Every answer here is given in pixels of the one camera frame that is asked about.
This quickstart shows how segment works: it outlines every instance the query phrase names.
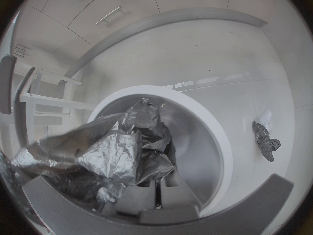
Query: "chair backrest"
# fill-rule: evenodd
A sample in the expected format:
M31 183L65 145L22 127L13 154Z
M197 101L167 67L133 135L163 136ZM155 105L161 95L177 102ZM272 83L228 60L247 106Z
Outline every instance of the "chair backrest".
M11 114L11 88L17 57L5 55L0 62L0 112Z

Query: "white metal frame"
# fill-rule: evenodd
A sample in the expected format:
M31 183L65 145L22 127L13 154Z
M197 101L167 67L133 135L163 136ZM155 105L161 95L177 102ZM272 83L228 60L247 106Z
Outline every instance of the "white metal frame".
M67 81L70 84L81 85L82 83L74 80L72 78L68 78L65 76L61 76L59 74L35 68L31 76L25 83L24 88L21 91L19 96L20 102L26 103L26 129L27 129L27 136L29 143L33 143L35 141L35 133L34 133L34 116L45 116L45 117L69 117L70 111L69 108L76 108L76 109L84 109L84 110L93 110L96 105L88 104L83 102L71 101L66 98L54 98L49 96L41 96L38 95L39 86L41 82L42 75L49 75L57 77L61 80ZM36 112L36 104L43 104L49 106L58 106L64 107L68 110L66 112Z

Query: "white wall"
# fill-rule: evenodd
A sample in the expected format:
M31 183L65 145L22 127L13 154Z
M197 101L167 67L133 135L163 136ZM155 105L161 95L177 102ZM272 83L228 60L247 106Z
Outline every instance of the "white wall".
M271 21L261 29L284 66L295 107L294 146L285 175L294 188L281 212L263 232L268 235L301 204L313 180L313 41L289 0L279 0Z

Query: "wall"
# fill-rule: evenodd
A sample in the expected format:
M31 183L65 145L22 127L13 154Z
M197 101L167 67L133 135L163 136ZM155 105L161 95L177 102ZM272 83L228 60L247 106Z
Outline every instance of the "wall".
M294 188L281 212L263 232L267 235L291 216L313 180L313 41L289 0L279 0L271 21L261 29L284 66L295 107L294 146L285 175L294 183Z

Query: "floor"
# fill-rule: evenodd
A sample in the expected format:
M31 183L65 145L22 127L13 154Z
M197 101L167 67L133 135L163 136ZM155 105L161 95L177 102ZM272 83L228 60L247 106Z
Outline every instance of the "floor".
M76 101L98 104L122 88L159 85L192 97L216 117L231 144L233 177L208 215L245 198L271 174L286 174L295 135L294 105L284 67L258 27L226 20L160 26L107 49L76 78L83 82L73 87ZM273 163L261 155L252 131L253 120L266 109L273 115L271 138L281 142ZM91 111L70 113L63 125L36 125L35 135L78 127Z

